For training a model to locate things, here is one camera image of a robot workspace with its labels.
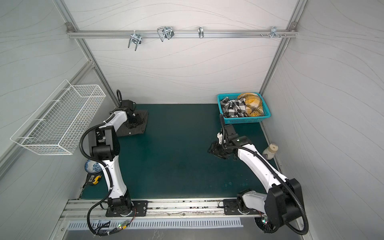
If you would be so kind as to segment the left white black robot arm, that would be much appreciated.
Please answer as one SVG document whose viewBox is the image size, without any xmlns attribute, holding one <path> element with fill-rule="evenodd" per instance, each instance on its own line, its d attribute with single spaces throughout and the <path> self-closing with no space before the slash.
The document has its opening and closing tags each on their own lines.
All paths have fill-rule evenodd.
<svg viewBox="0 0 384 240">
<path fill-rule="evenodd" d="M 99 203 L 108 204 L 110 214 L 127 216 L 133 209 L 119 165 L 120 142 L 116 131 L 128 120 L 127 113 L 114 111 L 103 123 L 87 129 L 80 138 L 82 155 L 99 164 L 106 178 L 107 196 Z"/>
</svg>

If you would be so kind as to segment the dark grey striped shirt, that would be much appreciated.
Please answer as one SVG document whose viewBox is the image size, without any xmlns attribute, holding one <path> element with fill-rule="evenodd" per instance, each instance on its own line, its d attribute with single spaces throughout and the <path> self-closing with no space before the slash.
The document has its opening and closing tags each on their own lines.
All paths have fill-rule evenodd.
<svg viewBox="0 0 384 240">
<path fill-rule="evenodd" d="M 148 123 L 148 110 L 137 110 L 134 117 L 129 117 L 117 130 L 118 137 L 144 134 Z"/>
</svg>

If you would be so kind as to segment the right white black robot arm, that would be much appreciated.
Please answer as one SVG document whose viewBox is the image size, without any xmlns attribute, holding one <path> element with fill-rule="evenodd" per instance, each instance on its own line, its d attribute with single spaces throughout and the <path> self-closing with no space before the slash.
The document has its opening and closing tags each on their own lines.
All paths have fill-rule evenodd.
<svg viewBox="0 0 384 240">
<path fill-rule="evenodd" d="M 300 183 L 277 171 L 253 144 L 240 145 L 240 140 L 233 143 L 215 141 L 208 152 L 221 159 L 237 157 L 260 180 L 266 193 L 261 194 L 254 190 L 239 193 L 237 210 L 243 215 L 252 211 L 259 212 L 260 217 L 255 222 L 264 233 L 275 233 L 283 226 L 302 236 L 309 232 L 309 220 Z"/>
</svg>

